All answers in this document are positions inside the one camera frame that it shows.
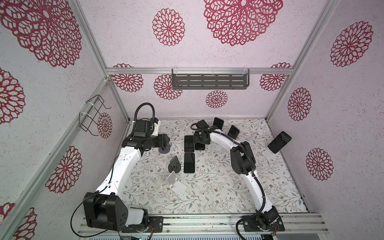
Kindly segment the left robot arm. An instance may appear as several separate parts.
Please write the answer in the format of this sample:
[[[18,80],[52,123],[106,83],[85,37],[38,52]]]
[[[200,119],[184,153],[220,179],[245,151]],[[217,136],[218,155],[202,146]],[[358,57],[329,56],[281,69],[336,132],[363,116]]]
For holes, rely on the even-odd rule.
[[[149,227],[148,211],[128,208],[121,195],[126,181],[144,152],[169,145],[170,138],[166,134],[128,136],[123,140],[120,153],[106,179],[94,193],[88,192],[84,196],[83,208],[89,228],[120,232],[125,227],[134,227],[139,231]]]

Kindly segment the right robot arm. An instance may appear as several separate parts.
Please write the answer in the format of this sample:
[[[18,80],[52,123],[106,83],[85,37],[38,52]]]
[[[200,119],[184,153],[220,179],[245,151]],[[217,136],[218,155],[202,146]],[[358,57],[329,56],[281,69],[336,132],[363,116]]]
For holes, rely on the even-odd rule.
[[[193,124],[191,129],[197,134],[197,142],[200,141],[206,144],[214,142],[229,151],[233,170],[243,178],[255,202],[257,212],[252,215],[252,218],[254,221],[259,222],[263,229],[270,226],[279,217],[279,214],[266,196],[259,181],[256,160],[250,144],[237,141],[240,130],[232,126],[230,131],[225,134],[214,126],[200,129],[196,124]]]

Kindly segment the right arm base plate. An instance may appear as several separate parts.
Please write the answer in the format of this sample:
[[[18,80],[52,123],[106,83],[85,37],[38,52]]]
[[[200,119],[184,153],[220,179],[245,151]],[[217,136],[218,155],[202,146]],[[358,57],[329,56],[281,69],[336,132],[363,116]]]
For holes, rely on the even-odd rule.
[[[243,221],[245,232],[284,232],[285,226],[281,217],[271,223],[266,223],[261,217],[245,219]]]

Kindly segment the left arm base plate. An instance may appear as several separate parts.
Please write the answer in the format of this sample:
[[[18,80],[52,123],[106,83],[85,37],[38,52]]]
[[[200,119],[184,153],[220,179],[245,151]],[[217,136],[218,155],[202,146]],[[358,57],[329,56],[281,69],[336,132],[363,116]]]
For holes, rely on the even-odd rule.
[[[129,225],[123,228],[122,233],[161,233],[163,231],[164,217],[148,217],[140,225]]]

